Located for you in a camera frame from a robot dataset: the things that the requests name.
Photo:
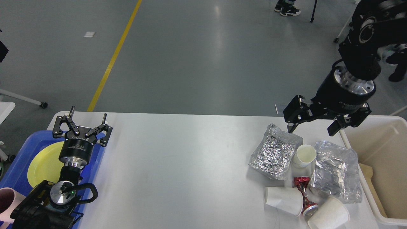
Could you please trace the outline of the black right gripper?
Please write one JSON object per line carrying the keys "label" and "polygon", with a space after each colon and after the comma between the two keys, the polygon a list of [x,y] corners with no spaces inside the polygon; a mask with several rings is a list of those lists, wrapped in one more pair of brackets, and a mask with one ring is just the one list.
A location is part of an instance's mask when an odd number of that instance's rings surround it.
{"label": "black right gripper", "polygon": [[371,114],[367,101],[375,94],[374,81],[360,80],[346,67],[334,67],[312,100],[296,95],[283,110],[288,133],[302,123],[333,119],[329,136],[349,126],[358,127]]}

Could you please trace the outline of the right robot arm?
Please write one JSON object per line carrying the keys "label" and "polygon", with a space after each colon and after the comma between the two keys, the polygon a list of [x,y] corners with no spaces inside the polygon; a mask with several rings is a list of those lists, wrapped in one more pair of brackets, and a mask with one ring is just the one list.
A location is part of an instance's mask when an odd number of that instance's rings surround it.
{"label": "right robot arm", "polygon": [[367,101],[375,94],[380,60],[396,65],[389,81],[406,76],[406,1],[361,0],[351,16],[348,35],[339,44],[336,61],[317,90],[307,100],[295,96],[283,110],[287,130],[317,119],[332,119],[330,136],[348,126],[359,126],[371,113]]}

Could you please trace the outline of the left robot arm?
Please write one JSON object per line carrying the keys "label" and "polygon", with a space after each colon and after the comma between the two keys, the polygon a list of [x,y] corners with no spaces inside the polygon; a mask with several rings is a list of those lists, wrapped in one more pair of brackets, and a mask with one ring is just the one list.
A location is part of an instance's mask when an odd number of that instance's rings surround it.
{"label": "left robot arm", "polygon": [[82,217],[77,206],[95,201],[98,191],[82,171],[92,163],[96,145],[106,147],[113,128],[103,115],[99,126],[89,128],[73,121],[75,107],[57,116],[54,139],[63,139],[58,161],[62,164],[57,181],[43,180],[11,212],[13,229],[71,229]]}

